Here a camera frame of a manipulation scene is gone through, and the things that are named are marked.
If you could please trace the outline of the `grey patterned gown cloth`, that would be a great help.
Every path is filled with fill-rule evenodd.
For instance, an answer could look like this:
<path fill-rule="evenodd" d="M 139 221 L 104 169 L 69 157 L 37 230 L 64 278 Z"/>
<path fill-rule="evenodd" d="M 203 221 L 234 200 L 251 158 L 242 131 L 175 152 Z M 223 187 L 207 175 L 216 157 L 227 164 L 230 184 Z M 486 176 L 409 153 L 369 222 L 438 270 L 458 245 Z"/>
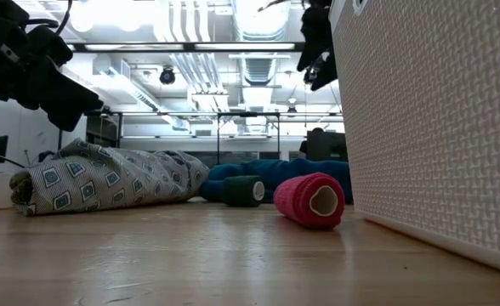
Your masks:
<path fill-rule="evenodd" d="M 86 213 L 187 201 L 208 174 L 209 167 L 183 151 L 105 148 L 75 139 L 16 173 L 9 187 L 26 216 Z"/>

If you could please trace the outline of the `red bandage roll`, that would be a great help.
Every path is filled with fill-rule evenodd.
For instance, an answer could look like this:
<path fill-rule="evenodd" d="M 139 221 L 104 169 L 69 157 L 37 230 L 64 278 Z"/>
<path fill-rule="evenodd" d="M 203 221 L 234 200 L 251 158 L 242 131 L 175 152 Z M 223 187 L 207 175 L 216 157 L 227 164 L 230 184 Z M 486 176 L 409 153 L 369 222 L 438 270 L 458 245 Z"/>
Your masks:
<path fill-rule="evenodd" d="M 296 224 L 310 229 L 330 230 L 341 223 L 344 192 L 339 182 L 325 174 L 290 178 L 274 193 L 276 209 Z"/>

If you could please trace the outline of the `black ceiling spotlight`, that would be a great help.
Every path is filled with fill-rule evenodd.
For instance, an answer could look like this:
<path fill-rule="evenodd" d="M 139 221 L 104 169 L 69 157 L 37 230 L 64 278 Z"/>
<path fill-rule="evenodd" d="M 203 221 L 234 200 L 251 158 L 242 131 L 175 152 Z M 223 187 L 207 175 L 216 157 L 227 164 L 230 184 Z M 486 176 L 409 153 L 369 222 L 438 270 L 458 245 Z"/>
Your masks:
<path fill-rule="evenodd" d="M 159 80 L 163 85 L 173 84 L 176 80 L 175 74 L 173 72 L 173 67 L 164 67 L 159 76 Z"/>

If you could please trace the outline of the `dark blue scrub cloth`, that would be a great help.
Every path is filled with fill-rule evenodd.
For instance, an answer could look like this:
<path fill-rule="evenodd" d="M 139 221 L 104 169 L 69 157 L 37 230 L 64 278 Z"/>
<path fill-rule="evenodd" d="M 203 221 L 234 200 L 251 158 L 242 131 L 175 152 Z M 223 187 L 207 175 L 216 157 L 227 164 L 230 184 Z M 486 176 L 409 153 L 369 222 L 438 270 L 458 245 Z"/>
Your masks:
<path fill-rule="evenodd" d="M 297 158 L 284 160 L 254 160 L 241 164 L 220 164 L 211 168 L 199 195 L 207 201 L 222 202 L 223 181 L 229 177 L 260 176 L 265 187 L 263 202 L 272 203 L 276 188 L 288 179 L 312 173 L 325 173 L 336 179 L 344 192 L 346 204 L 353 203 L 349 164 L 343 161 L 310 161 Z"/>

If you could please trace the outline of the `person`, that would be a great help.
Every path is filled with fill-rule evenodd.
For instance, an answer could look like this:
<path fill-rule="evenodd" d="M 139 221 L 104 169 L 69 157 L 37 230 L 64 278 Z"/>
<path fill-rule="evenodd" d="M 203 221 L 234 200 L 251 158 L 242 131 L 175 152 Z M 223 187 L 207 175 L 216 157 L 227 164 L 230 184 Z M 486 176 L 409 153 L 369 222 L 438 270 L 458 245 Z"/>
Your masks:
<path fill-rule="evenodd" d="M 313 132 L 317 132 L 317 133 L 318 133 L 318 132 L 323 132 L 323 129 L 322 129 L 321 127 L 315 127 L 315 128 L 313 129 Z M 300 145 L 300 147 L 299 147 L 299 151 L 298 151 L 298 152 L 299 152 L 299 156 L 300 156 L 300 157 L 306 157 L 306 154 L 307 154 L 307 141 L 306 141 L 306 140 L 304 140 L 304 141 L 301 143 L 301 145 Z"/>

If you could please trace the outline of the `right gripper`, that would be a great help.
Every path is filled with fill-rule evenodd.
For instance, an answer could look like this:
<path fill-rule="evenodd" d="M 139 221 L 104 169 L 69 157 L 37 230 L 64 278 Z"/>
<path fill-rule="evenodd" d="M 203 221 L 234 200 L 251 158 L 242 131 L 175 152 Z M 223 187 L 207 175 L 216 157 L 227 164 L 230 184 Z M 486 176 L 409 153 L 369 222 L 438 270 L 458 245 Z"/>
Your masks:
<path fill-rule="evenodd" d="M 301 18 L 301 33 L 304 36 L 304 48 L 299 57 L 297 71 L 303 71 L 312 65 L 319 56 L 328 51 L 332 43 L 329 10 L 332 0 L 308 0 L 309 7 Z M 338 79 L 334 54 L 329 54 L 321 63 L 321 68 L 311 84 L 310 90 L 317 91 Z"/>

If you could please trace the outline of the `black monitor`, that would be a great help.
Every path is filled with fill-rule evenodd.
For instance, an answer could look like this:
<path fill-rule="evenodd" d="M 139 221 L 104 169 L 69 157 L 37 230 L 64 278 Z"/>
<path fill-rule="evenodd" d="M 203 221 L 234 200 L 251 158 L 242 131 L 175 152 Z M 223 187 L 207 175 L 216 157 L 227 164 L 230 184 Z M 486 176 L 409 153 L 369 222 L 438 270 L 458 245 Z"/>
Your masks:
<path fill-rule="evenodd" d="M 311 161 L 348 161 L 344 133 L 309 131 L 306 141 L 306 158 Z"/>

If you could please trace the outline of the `large white woven-texture bin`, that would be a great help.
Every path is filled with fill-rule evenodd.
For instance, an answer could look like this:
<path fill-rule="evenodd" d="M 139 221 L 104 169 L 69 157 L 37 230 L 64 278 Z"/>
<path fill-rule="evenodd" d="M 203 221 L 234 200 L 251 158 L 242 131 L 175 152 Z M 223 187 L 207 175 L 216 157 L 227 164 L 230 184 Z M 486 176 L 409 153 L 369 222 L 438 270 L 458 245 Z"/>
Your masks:
<path fill-rule="evenodd" d="M 500 269 L 500 0 L 334 0 L 355 209 Z"/>

